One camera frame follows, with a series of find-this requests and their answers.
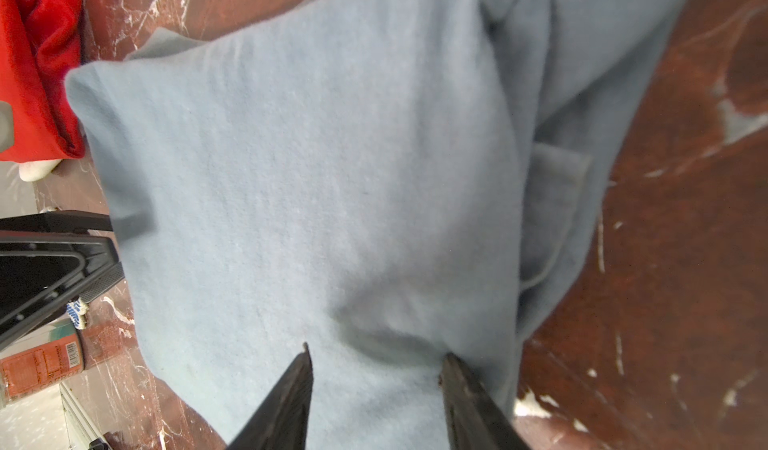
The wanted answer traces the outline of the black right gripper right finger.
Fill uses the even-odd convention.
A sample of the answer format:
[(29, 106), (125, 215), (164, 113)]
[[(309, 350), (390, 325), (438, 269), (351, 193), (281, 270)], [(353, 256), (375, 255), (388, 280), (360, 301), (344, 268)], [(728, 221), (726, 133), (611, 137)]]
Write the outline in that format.
[(445, 356), (439, 379), (452, 450), (530, 450), (470, 367)]

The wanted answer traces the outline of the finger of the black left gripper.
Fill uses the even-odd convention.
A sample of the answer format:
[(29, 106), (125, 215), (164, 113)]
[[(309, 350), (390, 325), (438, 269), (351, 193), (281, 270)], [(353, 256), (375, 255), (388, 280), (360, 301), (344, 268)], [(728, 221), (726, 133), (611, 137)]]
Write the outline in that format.
[(107, 214), (80, 210), (57, 210), (2, 218), (2, 231), (43, 233), (87, 233), (90, 230), (112, 232)]
[(124, 279), (111, 238), (1, 232), (1, 348), (50, 322), (66, 304), (94, 300)]

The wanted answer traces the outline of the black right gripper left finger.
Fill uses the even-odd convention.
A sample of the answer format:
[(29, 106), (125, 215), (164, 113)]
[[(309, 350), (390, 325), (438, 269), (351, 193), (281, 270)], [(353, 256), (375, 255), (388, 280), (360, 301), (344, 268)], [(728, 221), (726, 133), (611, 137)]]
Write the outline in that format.
[(314, 383), (309, 346), (289, 364), (228, 450), (304, 450)]

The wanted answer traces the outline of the grey t-shirt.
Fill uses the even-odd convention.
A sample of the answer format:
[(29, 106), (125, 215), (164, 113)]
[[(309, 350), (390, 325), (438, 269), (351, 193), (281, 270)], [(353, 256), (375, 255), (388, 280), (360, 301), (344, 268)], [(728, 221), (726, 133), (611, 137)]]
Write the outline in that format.
[(149, 370), (226, 441), (307, 345), (311, 449), (506, 417), (686, 0), (306, 0), (69, 72)]

